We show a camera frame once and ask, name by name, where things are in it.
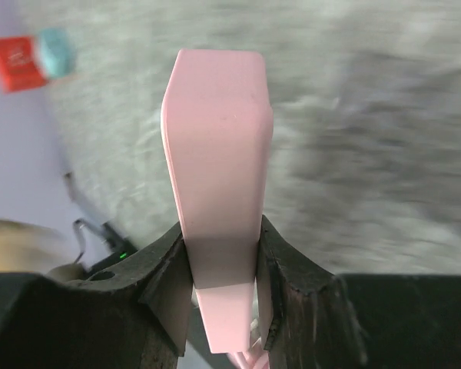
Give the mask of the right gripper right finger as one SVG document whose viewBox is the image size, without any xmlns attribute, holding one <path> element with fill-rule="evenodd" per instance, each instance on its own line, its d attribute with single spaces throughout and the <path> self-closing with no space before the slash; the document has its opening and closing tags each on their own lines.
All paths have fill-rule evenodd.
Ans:
<svg viewBox="0 0 461 369">
<path fill-rule="evenodd" d="M 264 219 L 257 295 L 272 368 L 461 368 L 461 275 L 331 274 Z"/>
</svg>

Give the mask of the teal charger plug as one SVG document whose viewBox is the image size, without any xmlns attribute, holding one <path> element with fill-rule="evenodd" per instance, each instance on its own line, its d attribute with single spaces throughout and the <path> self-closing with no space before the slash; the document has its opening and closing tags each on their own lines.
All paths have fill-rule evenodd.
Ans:
<svg viewBox="0 0 461 369">
<path fill-rule="evenodd" d="M 47 79 L 64 78 L 75 70 L 75 51 L 63 28 L 42 29 L 35 38 L 35 53 Z"/>
</svg>

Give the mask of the pink power strip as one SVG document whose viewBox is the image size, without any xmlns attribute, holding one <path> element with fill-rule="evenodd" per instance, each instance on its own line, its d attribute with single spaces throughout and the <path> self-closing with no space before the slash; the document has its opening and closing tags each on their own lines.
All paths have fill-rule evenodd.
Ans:
<svg viewBox="0 0 461 369">
<path fill-rule="evenodd" d="M 264 58 L 183 49 L 161 106 L 164 153 L 209 348 L 248 368 L 274 118 Z"/>
</svg>

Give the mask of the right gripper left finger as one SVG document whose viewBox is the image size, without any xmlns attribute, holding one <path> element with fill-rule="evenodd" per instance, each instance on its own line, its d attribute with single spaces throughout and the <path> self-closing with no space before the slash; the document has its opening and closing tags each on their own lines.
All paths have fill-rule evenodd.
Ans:
<svg viewBox="0 0 461 369">
<path fill-rule="evenodd" d="M 0 272 L 0 368 L 174 368 L 191 291 L 179 225 L 86 279 Z"/>
</svg>

